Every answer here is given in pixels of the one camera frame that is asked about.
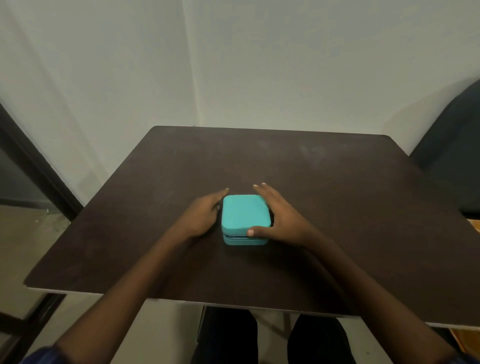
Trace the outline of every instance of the hand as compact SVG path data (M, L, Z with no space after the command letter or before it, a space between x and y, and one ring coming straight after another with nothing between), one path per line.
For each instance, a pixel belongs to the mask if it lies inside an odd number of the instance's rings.
M170 231L174 231L184 239L205 234L215 223L218 209L220 209L218 203L227 193L228 188L195 199L172 225Z
M282 195L266 183L253 188L262 196L274 214L274 223L270 228L253 226L247 236L279 240L290 245L308 247L316 238L323 235L290 205Z

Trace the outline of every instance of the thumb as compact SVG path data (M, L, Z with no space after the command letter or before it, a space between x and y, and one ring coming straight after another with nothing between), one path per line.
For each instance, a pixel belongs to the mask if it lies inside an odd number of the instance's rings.
M275 229L264 226L252 226L247 230L247 236L257 236L259 238L275 239Z

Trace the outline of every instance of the teal box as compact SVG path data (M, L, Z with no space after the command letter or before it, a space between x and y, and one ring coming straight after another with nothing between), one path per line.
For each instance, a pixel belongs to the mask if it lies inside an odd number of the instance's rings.
M257 194L231 194L223 199L222 234L228 245L264 245L268 239L249 238L252 226L272 225L265 200Z

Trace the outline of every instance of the box base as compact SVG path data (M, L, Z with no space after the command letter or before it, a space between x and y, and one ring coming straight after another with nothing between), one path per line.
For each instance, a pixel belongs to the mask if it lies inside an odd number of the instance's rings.
M265 245L268 243L268 239L260 238L232 238L223 235L223 241L227 245Z

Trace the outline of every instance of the left hand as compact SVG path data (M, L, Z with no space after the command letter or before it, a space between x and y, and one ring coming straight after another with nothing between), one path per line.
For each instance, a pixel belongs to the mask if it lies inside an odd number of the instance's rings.
M195 199L170 230L184 239L205 234L215 223L217 212L220 209L218 203L227 193L228 188Z

